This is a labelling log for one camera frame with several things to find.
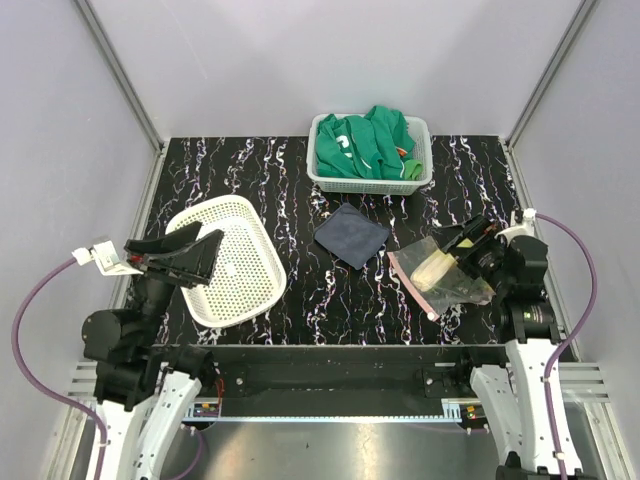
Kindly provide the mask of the fake green onion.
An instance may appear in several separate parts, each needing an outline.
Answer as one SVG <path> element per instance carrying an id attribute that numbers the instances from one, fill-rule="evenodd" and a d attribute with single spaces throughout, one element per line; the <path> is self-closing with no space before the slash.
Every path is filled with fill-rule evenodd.
<path id="1" fill-rule="evenodd" d="M 455 265 L 452 257 L 436 250 L 412 272 L 410 280 L 418 290 L 426 292 L 434 288 Z"/>

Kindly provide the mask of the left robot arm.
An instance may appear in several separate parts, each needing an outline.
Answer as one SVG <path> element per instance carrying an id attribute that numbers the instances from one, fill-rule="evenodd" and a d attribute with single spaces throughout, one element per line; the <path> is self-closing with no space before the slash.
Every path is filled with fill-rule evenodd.
<path id="1" fill-rule="evenodd" d="M 82 326 L 84 356 L 96 363 L 96 433 L 87 475 L 157 479 L 190 404 L 216 386 L 213 355 L 195 346 L 171 351 L 155 340 L 178 288 L 210 284 L 224 234 L 192 222 L 154 240 L 110 240 L 76 251 L 104 276 L 136 277 L 129 308 L 100 310 Z"/>

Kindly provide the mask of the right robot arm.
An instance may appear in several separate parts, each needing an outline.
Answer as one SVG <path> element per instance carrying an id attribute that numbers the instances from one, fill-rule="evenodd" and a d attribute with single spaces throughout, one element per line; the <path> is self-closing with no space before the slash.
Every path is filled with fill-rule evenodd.
<path id="1" fill-rule="evenodd" d="M 567 422 L 559 375 L 565 346 L 544 296 L 548 247 L 534 234 L 535 213 L 502 230 L 477 215 L 455 226 L 442 248 L 472 279 L 494 291 L 506 361 L 470 360 L 454 384 L 477 396 L 493 436 L 498 479 L 583 479 Z"/>

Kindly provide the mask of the clear zip top bag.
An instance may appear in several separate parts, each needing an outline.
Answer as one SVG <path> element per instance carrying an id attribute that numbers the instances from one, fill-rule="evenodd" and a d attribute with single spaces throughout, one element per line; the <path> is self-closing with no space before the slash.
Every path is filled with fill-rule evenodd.
<path id="1" fill-rule="evenodd" d="M 487 305 L 495 296 L 485 280 L 464 273 L 431 236 L 389 252 L 388 257 L 401 283 L 430 321 L 436 321 L 452 306 Z"/>

